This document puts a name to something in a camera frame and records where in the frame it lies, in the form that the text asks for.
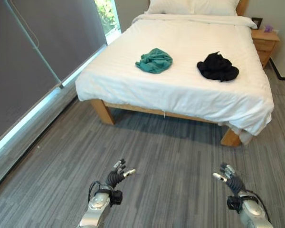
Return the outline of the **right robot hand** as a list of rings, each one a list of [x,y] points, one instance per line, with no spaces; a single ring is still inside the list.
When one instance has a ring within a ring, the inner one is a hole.
[[[238,195],[241,191],[246,191],[246,187],[243,181],[237,175],[237,173],[235,172],[234,168],[231,165],[225,162],[221,163],[220,171],[224,175],[213,173],[212,176],[215,179],[225,183],[230,188],[230,190],[234,195]]]

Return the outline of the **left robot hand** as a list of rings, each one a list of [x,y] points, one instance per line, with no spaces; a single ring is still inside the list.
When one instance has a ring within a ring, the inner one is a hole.
[[[125,159],[120,159],[114,166],[113,170],[109,172],[105,180],[106,185],[114,189],[120,182],[129,176],[135,174],[136,169],[124,171],[126,168]]]

